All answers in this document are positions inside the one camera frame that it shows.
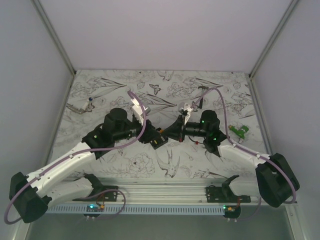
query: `black mounting bracket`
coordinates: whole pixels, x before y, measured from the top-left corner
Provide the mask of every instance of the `black mounting bracket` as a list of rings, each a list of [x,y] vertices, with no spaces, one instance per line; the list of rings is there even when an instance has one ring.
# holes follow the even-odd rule
[[[90,196],[93,196],[93,195],[96,195],[98,193],[101,193],[102,191],[105,191],[105,190],[111,190],[111,189],[118,189],[118,186],[112,186],[112,185],[103,185],[99,179],[93,175],[93,174],[86,174],[84,176],[84,178],[88,179],[91,184],[92,184],[92,187],[93,187],[93,190],[92,192],[90,193]],[[110,191],[110,192],[106,192],[106,193],[103,193],[104,195],[104,201],[105,202],[116,202],[117,201],[117,192],[115,191]],[[73,201],[81,201],[81,202],[92,202],[92,201],[95,201],[97,200],[97,198],[99,198],[99,196],[96,196],[96,197],[93,197],[93,198],[90,198],[90,199],[74,199]]]
[[[239,175],[234,175],[229,177],[222,183],[222,186],[210,185],[205,188],[206,200],[208,203],[237,203],[238,198],[240,198],[241,203],[251,203],[250,196],[242,195],[236,196],[230,189],[230,183],[239,177]]]
[[[300,184],[286,158],[279,153],[275,153],[270,156],[270,161],[284,171],[297,191],[300,188]],[[292,196],[292,190],[287,180],[268,162],[258,164],[255,174],[260,195],[270,206],[278,208],[285,200]]]

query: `glass panel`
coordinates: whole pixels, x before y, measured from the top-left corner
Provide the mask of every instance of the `glass panel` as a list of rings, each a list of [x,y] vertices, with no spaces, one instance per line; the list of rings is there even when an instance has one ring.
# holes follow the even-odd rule
[[[242,206],[243,217],[255,206]],[[222,216],[119,215],[86,221],[79,214],[46,214],[34,222],[28,240],[293,240],[284,207],[261,207],[251,220]]]

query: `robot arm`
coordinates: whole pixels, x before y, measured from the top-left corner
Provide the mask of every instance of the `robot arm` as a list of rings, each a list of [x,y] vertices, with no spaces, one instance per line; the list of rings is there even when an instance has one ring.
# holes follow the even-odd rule
[[[76,169],[90,164],[108,153],[108,150],[103,149],[114,147],[116,141],[138,136],[142,131],[144,121],[146,121],[146,128],[139,139],[141,143],[146,144],[160,139],[154,141],[156,144],[151,144],[156,149],[168,142],[168,138],[162,137],[149,120],[143,119],[139,103],[134,101],[133,103],[132,110],[134,115],[132,116],[132,121],[127,119],[127,112],[124,109],[113,108],[105,116],[104,122],[89,132],[69,152],[26,176],[18,172],[11,178],[10,200],[22,187],[31,183],[13,203],[25,223],[30,223],[40,218],[45,214],[48,207],[88,197],[93,192],[101,192],[103,186],[92,174],[74,182],[60,182]]]
[[[292,195],[292,189],[284,176],[263,158],[276,164],[289,178],[294,189],[300,188],[299,182],[291,170],[285,157],[279,153],[268,155],[255,152],[247,147],[236,145],[220,131],[220,121],[212,110],[205,110],[199,122],[186,122],[187,111],[183,111],[178,119],[162,134],[179,142],[185,136],[203,137],[206,150],[218,157],[231,159],[247,168],[254,168],[256,178],[232,176],[222,185],[222,191],[234,196],[262,197],[272,207],[279,207]]]

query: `metal frame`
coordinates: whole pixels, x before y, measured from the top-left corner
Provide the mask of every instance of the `metal frame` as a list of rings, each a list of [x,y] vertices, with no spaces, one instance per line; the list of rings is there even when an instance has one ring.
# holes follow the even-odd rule
[[[311,240],[306,219],[299,206],[287,205],[285,208],[294,239]]]
[[[54,206],[48,214],[97,214],[112,215],[120,211],[122,203],[108,202],[102,211],[88,211],[90,203],[64,203]],[[225,214],[224,207],[218,205],[182,205],[182,204],[126,204],[121,212],[122,215],[220,215]]]
[[[260,68],[261,64],[265,60],[266,56],[268,55],[268,53],[270,52],[270,50],[274,46],[274,44],[277,41],[278,37],[280,36],[281,32],[285,28],[289,18],[291,17],[292,13],[297,8],[299,2],[300,2],[300,0],[292,0],[291,3],[289,4],[288,8],[286,9],[284,15],[282,16],[282,18],[281,18],[281,20],[279,22],[279,24],[275,28],[275,30],[274,30],[273,34],[271,35],[268,43],[264,47],[260,57],[258,58],[257,62],[255,63],[251,73],[249,74],[251,81],[255,77],[258,69]]]
[[[13,227],[12,232],[10,234],[12,240],[25,240],[30,229],[30,223],[24,223],[23,221],[19,221]]]
[[[36,12],[38,13],[39,17],[41,18],[43,25],[45,26],[50,37],[52,38],[53,43],[56,46],[57,50],[59,51],[65,65],[67,66],[67,68],[69,69],[71,74],[74,76],[76,74],[76,70],[74,69],[64,46],[62,45],[53,25],[51,24],[44,7],[42,6],[42,4],[39,0],[31,0],[31,2],[32,2]]]
[[[247,78],[247,83],[248,83],[248,87],[249,87],[249,90],[251,93],[253,107],[256,112],[256,118],[258,120],[258,124],[260,127],[265,150],[268,154],[272,155],[272,154],[274,154],[274,151],[273,151],[272,144],[271,144],[271,138],[270,138],[270,134],[269,134],[269,131],[268,131],[268,128],[266,125],[266,119],[265,119],[264,113],[261,108],[260,100],[259,100],[256,88],[255,88],[255,83],[254,83],[254,81],[251,81],[251,79],[249,77]]]

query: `white wall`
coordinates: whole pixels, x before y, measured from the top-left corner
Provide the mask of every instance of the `white wall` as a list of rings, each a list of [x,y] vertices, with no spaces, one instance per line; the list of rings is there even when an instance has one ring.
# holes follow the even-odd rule
[[[0,3],[0,239],[11,176],[39,167],[71,74],[30,0]]]
[[[249,73],[291,0],[41,0],[76,69]]]
[[[293,168],[298,202],[319,239],[320,1],[300,1],[254,82],[273,148]]]

